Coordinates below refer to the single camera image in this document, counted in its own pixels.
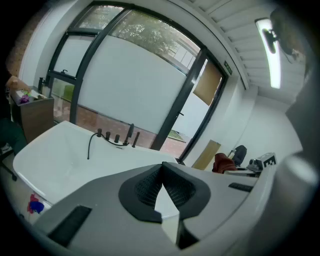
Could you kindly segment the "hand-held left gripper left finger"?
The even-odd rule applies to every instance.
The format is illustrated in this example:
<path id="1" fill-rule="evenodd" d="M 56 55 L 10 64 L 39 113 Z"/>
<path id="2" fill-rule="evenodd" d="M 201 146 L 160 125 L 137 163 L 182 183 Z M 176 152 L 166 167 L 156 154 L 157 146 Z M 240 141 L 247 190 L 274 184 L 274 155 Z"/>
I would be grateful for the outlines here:
<path id="1" fill-rule="evenodd" d="M 162 165 L 157 164 L 123 182 L 118 198 L 126 211 L 137 220 L 161 224 L 162 215 L 155 210 L 155 206 L 162 186 Z"/>

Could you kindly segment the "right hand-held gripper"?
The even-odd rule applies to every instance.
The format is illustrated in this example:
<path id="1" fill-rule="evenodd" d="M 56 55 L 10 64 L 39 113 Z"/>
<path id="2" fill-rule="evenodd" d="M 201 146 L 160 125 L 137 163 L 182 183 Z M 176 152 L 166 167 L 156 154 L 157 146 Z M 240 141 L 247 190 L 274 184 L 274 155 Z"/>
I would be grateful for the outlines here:
<path id="1" fill-rule="evenodd" d="M 264 169 L 270 166 L 274 166 L 276 164 L 277 164 L 276 154 L 274 152 L 268 152 L 260 157 L 251 159 L 246 168 L 250 171 L 260 173 Z"/>

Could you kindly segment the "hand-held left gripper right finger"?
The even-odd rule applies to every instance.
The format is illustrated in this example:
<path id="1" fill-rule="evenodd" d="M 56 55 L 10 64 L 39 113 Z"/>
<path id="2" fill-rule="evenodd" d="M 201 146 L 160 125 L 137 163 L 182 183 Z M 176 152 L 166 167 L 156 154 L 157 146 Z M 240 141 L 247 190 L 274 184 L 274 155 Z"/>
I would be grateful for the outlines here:
<path id="1" fill-rule="evenodd" d="M 162 163 L 162 184 L 179 211 L 176 245 L 185 249 L 199 241 L 185 226 L 184 220 L 198 216 L 208 204 L 208 185 L 171 163 Z"/>

